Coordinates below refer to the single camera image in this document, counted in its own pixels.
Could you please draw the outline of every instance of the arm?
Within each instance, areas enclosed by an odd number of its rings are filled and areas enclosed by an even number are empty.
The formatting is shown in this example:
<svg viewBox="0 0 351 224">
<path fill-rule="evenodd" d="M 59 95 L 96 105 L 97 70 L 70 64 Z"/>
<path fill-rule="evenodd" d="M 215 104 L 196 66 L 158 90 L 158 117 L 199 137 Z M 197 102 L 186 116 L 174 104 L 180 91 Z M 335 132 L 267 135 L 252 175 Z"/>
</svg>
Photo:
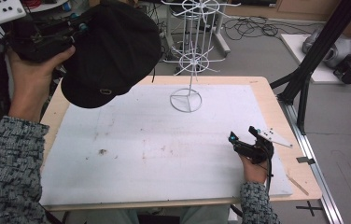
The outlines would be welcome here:
<svg viewBox="0 0 351 224">
<path fill-rule="evenodd" d="M 15 91 L 9 117 L 0 121 L 0 223 L 47 222 L 39 204 L 39 168 L 49 127 L 38 122 L 53 68 L 74 51 L 72 47 L 42 64 L 8 54 Z"/>
<path fill-rule="evenodd" d="M 267 175 L 267 162 L 255 165 L 248 158 L 239 156 L 243 162 L 246 179 L 240 191 L 244 213 L 243 223 L 280 223 L 263 185 Z"/>
</svg>

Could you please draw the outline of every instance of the black device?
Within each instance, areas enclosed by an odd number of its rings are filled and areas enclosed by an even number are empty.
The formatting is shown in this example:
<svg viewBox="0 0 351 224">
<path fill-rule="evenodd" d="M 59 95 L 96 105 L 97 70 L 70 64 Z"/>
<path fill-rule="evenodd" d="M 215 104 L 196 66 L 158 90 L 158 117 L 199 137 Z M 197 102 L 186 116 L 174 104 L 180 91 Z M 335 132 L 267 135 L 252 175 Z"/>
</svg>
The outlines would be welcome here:
<svg viewBox="0 0 351 224">
<path fill-rule="evenodd" d="M 347 55 L 338 65 L 336 65 L 333 74 L 344 84 L 351 84 L 351 55 Z"/>
<path fill-rule="evenodd" d="M 21 59 L 42 63 L 69 49 L 88 31 L 90 17 L 71 14 L 60 19 L 36 20 L 30 14 L 7 24 L 6 41 Z"/>
<path fill-rule="evenodd" d="M 251 159 L 253 164 L 259 164 L 263 161 L 270 160 L 274 154 L 274 145 L 272 142 L 260 136 L 253 126 L 250 126 L 248 131 L 257 138 L 255 145 L 249 145 L 239 141 L 236 134 L 231 132 L 228 140 L 232 143 L 233 150 Z"/>
</svg>

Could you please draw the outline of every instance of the dark spot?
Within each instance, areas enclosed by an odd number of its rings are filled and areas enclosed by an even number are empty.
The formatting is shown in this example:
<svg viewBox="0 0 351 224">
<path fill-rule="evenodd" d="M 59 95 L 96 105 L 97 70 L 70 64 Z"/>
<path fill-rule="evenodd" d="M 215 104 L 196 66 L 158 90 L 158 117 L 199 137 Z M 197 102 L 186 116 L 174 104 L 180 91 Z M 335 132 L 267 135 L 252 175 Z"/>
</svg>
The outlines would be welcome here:
<svg viewBox="0 0 351 224">
<path fill-rule="evenodd" d="M 102 156 L 103 156 L 104 154 L 106 154 L 106 149 L 100 149 L 100 150 L 99 150 L 99 154 L 102 155 Z"/>
</svg>

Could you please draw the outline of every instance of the baseball cap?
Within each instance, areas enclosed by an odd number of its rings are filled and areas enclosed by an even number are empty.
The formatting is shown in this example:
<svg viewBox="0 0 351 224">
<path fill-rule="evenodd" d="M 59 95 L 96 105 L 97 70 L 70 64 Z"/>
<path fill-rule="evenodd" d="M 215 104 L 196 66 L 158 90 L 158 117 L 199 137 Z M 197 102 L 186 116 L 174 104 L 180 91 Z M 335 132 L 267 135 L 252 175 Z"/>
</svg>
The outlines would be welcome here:
<svg viewBox="0 0 351 224">
<path fill-rule="evenodd" d="M 161 39 L 149 16 L 120 1 L 101 0 L 84 16 L 91 16 L 89 31 L 63 63 L 62 91 L 73 105 L 96 108 L 127 93 L 152 71 L 161 57 Z"/>
</svg>

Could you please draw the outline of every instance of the metal frame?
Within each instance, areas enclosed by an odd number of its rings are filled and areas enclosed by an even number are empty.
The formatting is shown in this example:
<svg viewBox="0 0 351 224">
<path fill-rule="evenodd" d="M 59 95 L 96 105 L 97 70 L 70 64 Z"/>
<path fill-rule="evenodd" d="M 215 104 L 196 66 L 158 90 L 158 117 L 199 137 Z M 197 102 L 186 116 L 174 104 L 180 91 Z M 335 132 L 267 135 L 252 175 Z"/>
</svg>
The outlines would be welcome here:
<svg viewBox="0 0 351 224">
<path fill-rule="evenodd" d="M 351 22 L 351 0 L 342 0 L 332 13 L 313 46 L 307 52 L 300 66 L 291 74 L 271 83 L 271 87 L 274 89 L 288 82 L 284 91 L 277 95 L 277 100 L 301 146 L 302 152 L 307 158 L 314 159 L 315 161 L 316 156 L 304 131 L 310 78 L 349 22 Z M 301 93 L 300 102 L 298 112 L 296 112 L 293 101 L 299 92 Z M 336 224 L 344 223 L 317 161 L 310 166 L 322 190 L 323 195 L 320 201 L 329 222 Z"/>
<path fill-rule="evenodd" d="M 342 0 L 300 66 L 291 74 L 271 83 L 274 89 L 288 82 L 284 91 L 278 95 L 278 100 L 286 105 L 292 105 L 294 98 L 301 92 L 297 125 L 302 134 L 305 134 L 304 118 L 310 78 L 349 22 L 351 22 L 351 0 Z"/>
<path fill-rule="evenodd" d="M 332 198 L 330 193 L 330 188 L 325 181 L 323 174 L 321 173 L 321 169 L 317 163 L 315 153 L 313 152 L 312 147 L 310 146 L 309 140 L 307 136 L 301 132 L 301 130 L 297 127 L 297 112 L 295 111 L 295 107 L 293 105 L 285 105 L 283 102 L 279 102 L 281 108 L 283 109 L 286 118 L 288 119 L 288 123 L 291 126 L 292 131 L 295 134 L 295 137 L 298 140 L 298 143 L 302 149 L 303 155 L 309 159 L 314 159 L 316 163 L 310 165 L 312 168 L 313 174 L 316 177 L 317 184 L 320 186 L 322 190 L 322 197 L 320 199 L 324 211 L 327 214 L 327 219 L 330 223 L 340 224 L 344 223 L 339 213 L 338 207 L 335 204 L 335 201 Z"/>
</svg>

